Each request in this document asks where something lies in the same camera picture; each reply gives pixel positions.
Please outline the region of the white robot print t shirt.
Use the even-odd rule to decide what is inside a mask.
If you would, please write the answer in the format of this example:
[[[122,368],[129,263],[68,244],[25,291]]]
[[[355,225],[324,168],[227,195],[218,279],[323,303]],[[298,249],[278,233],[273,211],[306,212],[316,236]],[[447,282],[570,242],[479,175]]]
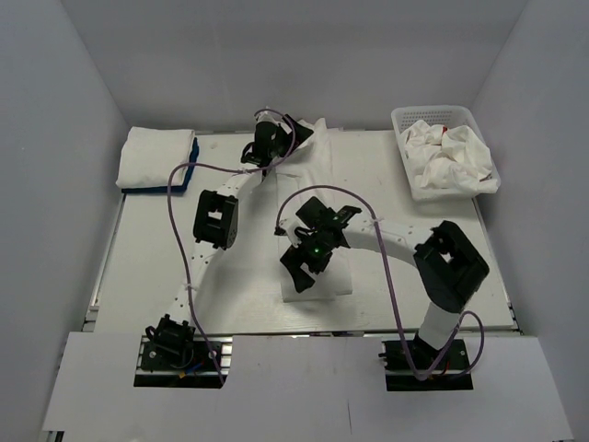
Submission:
[[[281,165],[274,169],[277,204],[286,204],[280,220],[295,221],[295,212],[310,198],[318,198],[335,209],[333,193],[326,187],[333,183],[332,145],[324,118],[313,123],[301,120],[302,126],[313,131]],[[352,293],[352,276],[348,253],[336,249],[325,272],[313,275],[314,285],[302,293],[295,291],[292,276],[279,266],[283,302],[328,301]]]

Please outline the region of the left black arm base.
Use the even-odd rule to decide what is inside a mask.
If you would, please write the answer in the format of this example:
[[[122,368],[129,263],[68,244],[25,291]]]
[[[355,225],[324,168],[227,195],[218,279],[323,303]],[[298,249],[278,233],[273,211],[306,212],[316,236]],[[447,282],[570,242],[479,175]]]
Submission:
[[[214,360],[226,380],[232,355],[232,342],[223,338],[211,341],[213,351],[206,343],[195,340],[188,353],[176,356],[167,352],[146,337],[139,347],[133,385],[136,388],[199,389],[219,390],[222,381],[215,368]]]

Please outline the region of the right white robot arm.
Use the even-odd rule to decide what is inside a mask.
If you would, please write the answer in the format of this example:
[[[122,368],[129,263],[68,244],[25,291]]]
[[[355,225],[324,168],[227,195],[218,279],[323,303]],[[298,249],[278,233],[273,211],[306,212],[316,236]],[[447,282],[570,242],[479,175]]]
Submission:
[[[340,248],[370,250],[384,261],[413,266],[430,300],[422,325],[407,344],[408,364],[415,369],[435,368],[446,360],[468,302],[490,273],[462,229],[447,220],[419,229],[380,221],[356,206],[335,211],[311,197],[292,218],[278,220],[274,233],[290,241],[280,263],[297,293],[315,284]]]

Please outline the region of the white red print t shirt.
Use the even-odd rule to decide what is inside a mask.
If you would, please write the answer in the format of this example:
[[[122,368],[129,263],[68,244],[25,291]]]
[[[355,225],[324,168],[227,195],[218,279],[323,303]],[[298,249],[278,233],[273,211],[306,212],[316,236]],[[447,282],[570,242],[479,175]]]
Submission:
[[[492,194],[500,187],[492,176],[491,151],[472,128],[449,129],[416,121],[400,135],[410,184],[419,191]]]

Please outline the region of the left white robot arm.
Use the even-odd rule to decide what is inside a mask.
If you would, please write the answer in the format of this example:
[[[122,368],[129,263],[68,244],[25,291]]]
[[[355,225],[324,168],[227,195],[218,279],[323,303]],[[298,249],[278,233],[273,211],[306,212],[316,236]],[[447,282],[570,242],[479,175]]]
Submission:
[[[241,153],[242,169],[228,169],[189,160],[173,168],[167,179],[168,219],[183,263],[183,291],[186,294],[185,305],[190,313],[190,318],[184,324],[198,332],[206,343],[210,340],[196,313],[197,292],[209,268],[237,239],[239,197],[262,184],[271,171],[281,166],[314,134],[310,127],[277,110],[257,110],[255,117],[254,139]],[[199,196],[192,227],[192,253],[188,253],[183,245],[172,204],[172,181],[183,169],[209,169],[229,175],[216,190],[204,190]]]

